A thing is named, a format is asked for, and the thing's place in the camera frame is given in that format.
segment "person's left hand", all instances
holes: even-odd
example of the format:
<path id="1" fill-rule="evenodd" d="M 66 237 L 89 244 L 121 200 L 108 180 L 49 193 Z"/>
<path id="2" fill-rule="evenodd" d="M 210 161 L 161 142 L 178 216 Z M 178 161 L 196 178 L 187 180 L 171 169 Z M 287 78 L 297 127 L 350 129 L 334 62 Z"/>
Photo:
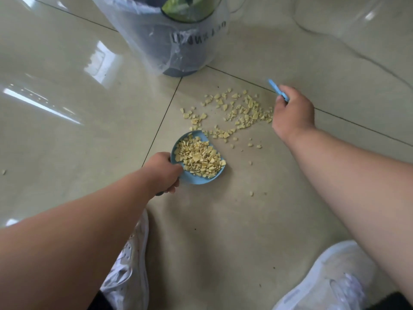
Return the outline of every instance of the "person's left hand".
<path id="1" fill-rule="evenodd" d="M 180 164 L 172 164 L 170 157 L 169 152 L 155 153 L 142 167 L 142 170 L 153 179 L 155 193 L 162 191 L 174 193 L 179 186 L 178 176 L 183 172 L 183 168 Z"/>

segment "forearm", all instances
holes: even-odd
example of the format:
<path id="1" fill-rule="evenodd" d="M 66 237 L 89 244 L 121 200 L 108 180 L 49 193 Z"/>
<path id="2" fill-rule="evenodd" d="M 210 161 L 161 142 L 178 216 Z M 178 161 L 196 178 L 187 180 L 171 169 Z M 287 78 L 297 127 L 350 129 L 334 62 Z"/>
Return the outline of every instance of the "forearm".
<path id="1" fill-rule="evenodd" d="M 86 309 L 153 197 L 142 172 L 1 230 L 4 308 Z"/>
<path id="2" fill-rule="evenodd" d="M 317 192 L 413 301 L 413 166 L 316 129 L 290 149 Z"/>

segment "green object in trash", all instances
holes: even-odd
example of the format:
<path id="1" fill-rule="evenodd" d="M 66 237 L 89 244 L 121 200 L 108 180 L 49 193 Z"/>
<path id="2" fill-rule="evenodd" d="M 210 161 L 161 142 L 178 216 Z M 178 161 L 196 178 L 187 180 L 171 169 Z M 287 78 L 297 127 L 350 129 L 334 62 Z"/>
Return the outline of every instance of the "green object in trash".
<path id="1" fill-rule="evenodd" d="M 182 23 L 196 23 L 211 15 L 222 0 L 168 0 L 162 6 L 165 15 Z"/>

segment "beige floor tile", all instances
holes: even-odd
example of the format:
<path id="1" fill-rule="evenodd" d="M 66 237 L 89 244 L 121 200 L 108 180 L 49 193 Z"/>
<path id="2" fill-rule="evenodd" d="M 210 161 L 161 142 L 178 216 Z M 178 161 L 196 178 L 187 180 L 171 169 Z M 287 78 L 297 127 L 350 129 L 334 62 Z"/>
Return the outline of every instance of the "beige floor tile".
<path id="1" fill-rule="evenodd" d="M 115 29 L 92 0 L 39 0 L 105 27 Z"/>
<path id="2" fill-rule="evenodd" d="M 0 1 L 0 226 L 141 167 L 179 79 L 119 33 L 39 2 Z"/>
<path id="3" fill-rule="evenodd" d="M 343 42 L 301 29 L 292 14 L 290 0 L 251 0 L 244 17 L 230 24 L 225 48 L 210 65 L 263 87 L 269 87 L 268 78 L 295 86 L 323 111 L 413 144 L 411 84 L 361 58 Z M 380 35 L 379 30 L 371 32 Z M 375 58 L 375 47 L 383 45 L 377 39 L 362 33 L 351 45 L 357 50 L 368 46 L 361 52 Z M 404 52 L 380 51 L 380 58 L 387 56 L 397 71 L 409 65 Z"/>
<path id="4" fill-rule="evenodd" d="M 181 81 L 150 154 L 170 151 L 188 131 L 180 108 L 207 113 L 203 128 L 229 128 L 215 102 L 200 105 L 204 94 L 227 88 L 258 93 L 264 107 L 274 102 L 268 90 L 205 68 Z M 410 146 L 320 111 L 316 120 L 357 146 L 413 162 Z M 271 309 L 323 250 L 350 238 L 270 124 L 235 135 L 240 140 L 226 144 L 211 139 L 228 162 L 219 178 L 202 186 L 182 183 L 176 194 L 150 201 L 150 309 Z"/>

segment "hand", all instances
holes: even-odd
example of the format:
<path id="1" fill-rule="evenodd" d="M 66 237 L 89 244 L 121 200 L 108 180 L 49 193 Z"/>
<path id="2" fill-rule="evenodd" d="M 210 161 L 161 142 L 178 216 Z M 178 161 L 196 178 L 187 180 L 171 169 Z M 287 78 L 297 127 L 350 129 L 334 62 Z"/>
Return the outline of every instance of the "hand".
<path id="1" fill-rule="evenodd" d="M 303 132 L 315 129 L 314 106 L 310 100 L 299 91 L 288 86 L 280 86 L 287 94 L 290 102 L 287 104 L 282 96 L 276 99 L 274 107 L 273 129 L 281 140 L 291 147 Z"/>
<path id="2" fill-rule="evenodd" d="M 174 193 L 175 187 L 179 186 L 178 176 L 183 172 L 180 164 L 172 164 L 168 152 L 158 152 L 149 158 L 142 167 L 142 171 L 152 179 L 155 193 L 165 191 Z"/>

